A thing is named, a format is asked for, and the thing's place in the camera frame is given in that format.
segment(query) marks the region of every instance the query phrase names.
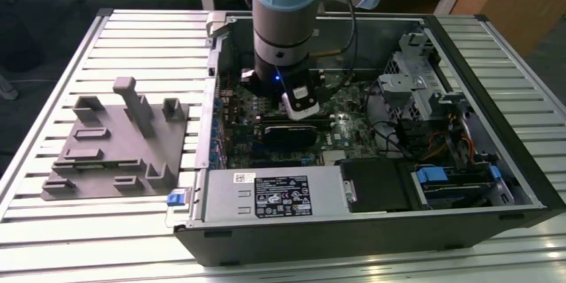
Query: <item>white sticker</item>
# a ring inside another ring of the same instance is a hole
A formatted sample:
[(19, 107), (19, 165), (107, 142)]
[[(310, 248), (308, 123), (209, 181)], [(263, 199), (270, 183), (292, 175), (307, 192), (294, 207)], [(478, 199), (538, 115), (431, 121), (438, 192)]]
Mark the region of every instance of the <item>white sticker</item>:
[(234, 174), (234, 183), (251, 183), (255, 180), (255, 172), (236, 172)]

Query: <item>blue latch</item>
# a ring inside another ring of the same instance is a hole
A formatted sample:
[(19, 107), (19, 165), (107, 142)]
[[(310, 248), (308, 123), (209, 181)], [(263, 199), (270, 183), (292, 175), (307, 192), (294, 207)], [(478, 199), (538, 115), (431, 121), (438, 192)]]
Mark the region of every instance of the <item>blue latch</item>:
[(418, 182), (447, 182), (448, 176), (446, 175), (442, 167), (423, 167), (416, 172)]
[(490, 166), (488, 171), (491, 172), (491, 175), (495, 180), (498, 180), (502, 177), (502, 172), (499, 171), (496, 166)]
[(184, 205), (184, 194), (169, 194), (167, 196), (167, 206), (175, 207)]

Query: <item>metal slotted table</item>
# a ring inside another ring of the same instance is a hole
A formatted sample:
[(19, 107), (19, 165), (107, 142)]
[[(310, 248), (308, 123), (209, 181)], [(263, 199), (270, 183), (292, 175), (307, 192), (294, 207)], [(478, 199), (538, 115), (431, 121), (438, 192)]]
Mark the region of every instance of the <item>metal slotted table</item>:
[[(204, 268), (165, 226), (165, 196), (43, 201), (41, 185), (75, 120), (69, 107), (79, 95), (123, 103), (111, 93), (117, 76), (135, 76), (149, 102), (177, 97), (189, 104), (179, 186), (192, 184), (207, 125), (203, 101), (213, 86), (207, 16), (203, 11), (115, 10), (96, 17), (0, 182), (3, 282), (563, 282), (566, 215), (507, 231), (471, 249)], [(566, 199), (565, 107), (490, 23), (459, 16), (439, 21)], [(443, 62), (442, 70), (458, 89)]]

